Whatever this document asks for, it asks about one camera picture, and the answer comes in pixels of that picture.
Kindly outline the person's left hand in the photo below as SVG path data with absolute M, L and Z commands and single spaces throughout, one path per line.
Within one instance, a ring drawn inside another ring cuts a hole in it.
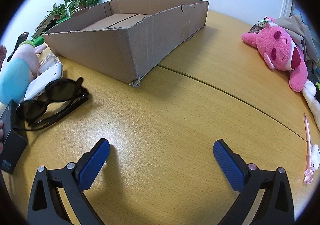
M 2 69 L 3 61 L 6 58 L 7 55 L 7 49 L 5 46 L 0 46 L 0 70 Z

